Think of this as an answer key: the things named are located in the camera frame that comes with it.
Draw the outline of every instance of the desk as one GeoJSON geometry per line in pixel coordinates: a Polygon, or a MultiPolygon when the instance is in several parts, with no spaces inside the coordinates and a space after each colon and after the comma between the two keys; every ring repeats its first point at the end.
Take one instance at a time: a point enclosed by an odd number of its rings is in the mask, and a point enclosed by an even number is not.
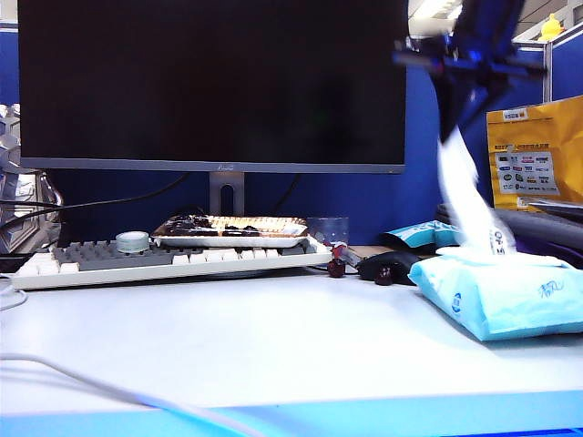
{"type": "MultiPolygon", "coordinates": [[[[250,423],[271,426],[268,435],[583,426],[582,335],[483,344],[415,287],[354,276],[290,269],[255,279],[31,292],[1,322],[4,352],[249,414],[250,423]]],[[[31,416],[155,417],[32,363],[4,363],[1,382],[10,437],[31,416]]]]}

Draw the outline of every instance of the cubicle wall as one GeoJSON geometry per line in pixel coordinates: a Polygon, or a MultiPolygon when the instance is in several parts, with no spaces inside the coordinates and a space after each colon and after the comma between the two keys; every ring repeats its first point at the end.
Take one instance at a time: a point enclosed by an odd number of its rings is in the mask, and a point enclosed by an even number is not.
{"type": "MultiPolygon", "coordinates": [[[[17,100],[16,34],[0,32],[2,59],[1,100],[17,100]]],[[[527,60],[542,61],[540,51],[520,51],[527,60]]],[[[541,101],[541,83],[520,84],[495,107],[515,107],[541,101]]],[[[280,215],[348,216],[351,243],[374,244],[390,229],[411,225],[434,217],[441,196],[437,182],[436,141],[437,106],[431,81],[425,71],[407,72],[405,172],[401,175],[304,175],[280,215]]],[[[486,119],[481,115],[466,132],[466,143],[480,173],[479,190],[491,199],[486,153],[486,119]]],[[[169,183],[178,175],[172,172],[114,170],[51,170],[50,176],[67,204],[104,198],[124,198],[149,192],[169,183]]],[[[293,175],[253,174],[246,177],[246,206],[249,215],[271,214],[273,206],[292,182],[293,175]]],[[[168,215],[180,208],[208,206],[207,175],[195,173],[158,198],[136,203],[67,212],[70,238],[111,239],[128,229],[153,230],[168,215]]]]}
{"type": "Polygon", "coordinates": [[[0,103],[18,101],[18,33],[0,29],[0,103]]]}
{"type": "Polygon", "coordinates": [[[583,24],[553,43],[553,99],[583,95],[583,24]]]}

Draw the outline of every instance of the yellow bag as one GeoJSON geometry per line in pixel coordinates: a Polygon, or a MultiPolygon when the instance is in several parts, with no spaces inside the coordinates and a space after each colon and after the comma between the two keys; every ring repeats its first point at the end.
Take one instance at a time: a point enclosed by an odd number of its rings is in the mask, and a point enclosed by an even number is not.
{"type": "Polygon", "coordinates": [[[495,208],[583,202],[583,96],[487,114],[495,208]]]}

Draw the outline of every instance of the monitor bezel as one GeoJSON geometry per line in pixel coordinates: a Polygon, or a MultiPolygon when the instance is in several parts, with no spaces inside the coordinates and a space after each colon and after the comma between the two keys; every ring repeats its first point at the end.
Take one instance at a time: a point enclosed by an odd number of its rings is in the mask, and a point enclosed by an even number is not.
{"type": "Polygon", "coordinates": [[[234,171],[244,173],[403,173],[405,164],[310,164],[141,159],[33,158],[21,157],[25,168],[75,168],[158,171],[234,171]]]}

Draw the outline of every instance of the silver object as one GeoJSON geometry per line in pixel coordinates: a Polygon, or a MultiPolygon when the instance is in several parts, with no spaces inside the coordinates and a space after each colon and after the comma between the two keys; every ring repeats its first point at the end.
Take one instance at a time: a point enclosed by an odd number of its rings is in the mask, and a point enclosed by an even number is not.
{"type": "MultiPolygon", "coordinates": [[[[0,105],[0,199],[45,202],[58,206],[63,199],[45,171],[20,167],[20,105],[0,105]]],[[[43,207],[0,204],[0,222],[6,223],[43,207]]],[[[28,218],[0,231],[0,253],[28,253],[55,243],[61,225],[58,213],[28,218]]]]}

